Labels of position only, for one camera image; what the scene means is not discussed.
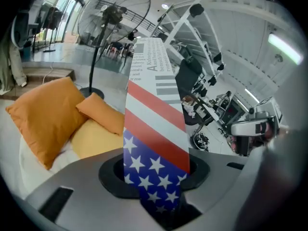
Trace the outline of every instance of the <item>white star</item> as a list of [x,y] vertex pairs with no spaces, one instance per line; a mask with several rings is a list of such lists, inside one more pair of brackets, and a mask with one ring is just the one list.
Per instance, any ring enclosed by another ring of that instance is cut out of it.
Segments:
[[157,186],[164,186],[164,188],[167,190],[167,185],[172,184],[172,182],[168,181],[169,175],[167,175],[165,178],[162,178],[158,176],[160,179],[160,183]]
[[138,185],[139,187],[144,187],[146,190],[148,190],[148,186],[153,185],[152,183],[149,182],[149,176],[147,176],[146,178],[141,178],[139,176],[141,183]]
[[144,167],[144,165],[140,162],[140,157],[141,155],[137,159],[135,159],[131,156],[131,160],[133,161],[133,163],[129,166],[129,167],[134,167],[138,173],[139,173],[139,168]]
[[181,182],[182,180],[186,179],[186,177],[187,177],[187,174],[185,174],[183,177],[181,177],[181,176],[178,175],[179,182],[177,183],[177,186],[179,186],[180,182]]
[[163,213],[166,210],[164,207],[165,207],[164,205],[162,207],[156,206],[156,208],[157,208],[156,212]]
[[124,176],[124,180],[125,180],[125,182],[126,182],[127,184],[132,184],[132,183],[134,183],[133,181],[131,181],[131,180],[129,179],[129,174],[126,175],[126,176]]
[[165,167],[164,165],[160,164],[160,157],[156,161],[151,159],[151,158],[150,158],[150,160],[152,162],[152,166],[149,169],[155,169],[157,174],[158,174],[160,168]]
[[170,200],[172,203],[176,198],[179,198],[175,195],[175,191],[172,194],[167,193],[167,195],[168,195],[168,198],[166,198],[165,201]]
[[148,194],[149,194],[148,200],[153,201],[153,203],[155,203],[157,199],[161,199],[160,197],[157,197],[157,191],[154,194],[150,194],[150,193]]
[[133,137],[131,137],[130,140],[128,140],[127,138],[124,138],[124,140],[125,140],[125,145],[123,146],[123,148],[128,149],[129,154],[131,154],[131,149],[137,148],[137,146],[133,144]]

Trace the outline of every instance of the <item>electrical cable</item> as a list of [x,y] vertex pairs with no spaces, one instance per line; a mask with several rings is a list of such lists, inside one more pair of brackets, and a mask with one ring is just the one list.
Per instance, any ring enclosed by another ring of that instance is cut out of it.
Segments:
[[79,85],[79,84],[77,84],[77,83],[75,83],[75,82],[74,82],[74,85],[81,87],[80,89],[83,88],[81,85]]
[[44,78],[43,78],[43,83],[42,83],[42,85],[44,84],[45,78],[46,78],[48,75],[50,75],[50,74],[52,73],[52,71],[53,71],[52,64],[53,64],[53,62],[50,64],[51,71],[50,71],[48,74],[46,74],[46,75],[44,76]]

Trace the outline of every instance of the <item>yellow pillow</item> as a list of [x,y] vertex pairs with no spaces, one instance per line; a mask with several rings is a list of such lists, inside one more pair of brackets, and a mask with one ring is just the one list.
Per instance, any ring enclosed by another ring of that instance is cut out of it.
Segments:
[[82,159],[123,147],[123,135],[109,132],[97,122],[87,120],[72,136],[74,152]]
[[84,100],[69,77],[36,87],[6,107],[33,154],[47,170],[73,132],[87,119],[76,109]]
[[106,104],[96,93],[92,93],[76,105],[76,108],[108,131],[118,135],[123,134],[124,115]]

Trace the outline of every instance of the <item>black seat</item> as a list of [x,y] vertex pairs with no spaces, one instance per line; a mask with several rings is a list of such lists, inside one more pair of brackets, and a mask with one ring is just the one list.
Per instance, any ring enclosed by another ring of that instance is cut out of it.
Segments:
[[175,77],[181,99],[187,96],[187,92],[192,91],[201,73],[202,66],[196,59],[192,59],[190,63],[185,59],[182,60],[179,73]]

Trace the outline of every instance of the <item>standing fan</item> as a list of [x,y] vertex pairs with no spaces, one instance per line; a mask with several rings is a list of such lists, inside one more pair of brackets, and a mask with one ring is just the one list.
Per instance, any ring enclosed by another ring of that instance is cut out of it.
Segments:
[[128,36],[144,20],[150,5],[151,0],[89,0],[84,6],[78,23],[80,41],[95,48],[89,87],[80,90],[85,97],[95,92],[104,98],[102,91],[92,87],[99,49],[103,52],[108,43]]

